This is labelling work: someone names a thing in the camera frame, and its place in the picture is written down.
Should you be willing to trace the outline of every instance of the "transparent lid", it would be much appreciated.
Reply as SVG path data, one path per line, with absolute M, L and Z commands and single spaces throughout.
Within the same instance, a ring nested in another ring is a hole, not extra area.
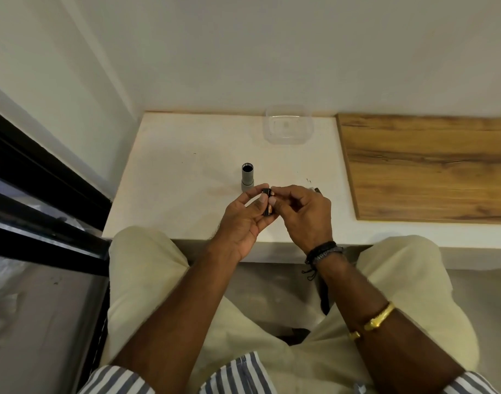
M 265 111 L 263 136 L 272 144 L 303 144 L 313 132 L 313 119 L 302 105 L 274 105 Z

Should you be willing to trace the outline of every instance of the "battery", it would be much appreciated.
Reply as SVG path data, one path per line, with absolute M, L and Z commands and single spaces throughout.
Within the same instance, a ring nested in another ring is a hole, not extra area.
M 271 196 L 274 196 L 274 192 L 270 188 L 263 188 L 261 191 L 263 193 L 265 193 L 269 198 Z M 263 217 L 267 217 L 268 215 L 272 215 L 272 214 L 274 214 L 274 209 L 273 209 L 273 207 L 270 204 L 267 204 L 267 208 L 263 212 Z

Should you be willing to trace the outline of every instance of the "person's right arm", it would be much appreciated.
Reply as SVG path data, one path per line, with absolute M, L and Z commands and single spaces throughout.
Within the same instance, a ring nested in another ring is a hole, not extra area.
M 331 201 L 301 186 L 272 187 L 269 198 L 283 218 L 293 242 L 305 254 L 333 240 Z M 389 301 L 346 258 L 330 254 L 317 264 L 361 357 L 381 393 L 439 393 L 464 373 L 442 350 L 398 310 L 380 325 L 376 334 L 364 331 L 364 324 L 385 309 Z

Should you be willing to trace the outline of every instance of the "gray cylinder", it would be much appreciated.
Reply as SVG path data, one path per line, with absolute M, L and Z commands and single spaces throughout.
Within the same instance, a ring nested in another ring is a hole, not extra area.
M 241 191 L 245 192 L 254 186 L 254 166 L 245 163 L 241 166 Z

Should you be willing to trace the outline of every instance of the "white tabletop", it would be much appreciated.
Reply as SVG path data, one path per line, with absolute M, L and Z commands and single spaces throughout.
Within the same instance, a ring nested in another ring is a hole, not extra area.
M 422 235 L 441 247 L 501 248 L 501 225 L 358 221 L 334 118 L 314 118 L 303 145 L 272 145 L 257 116 L 146 113 L 113 202 L 104 237 L 130 225 L 171 239 L 206 240 L 240 193 L 241 165 L 255 183 L 318 187 L 333 203 L 333 236 L 345 245 Z M 281 219 L 258 242 L 291 242 Z

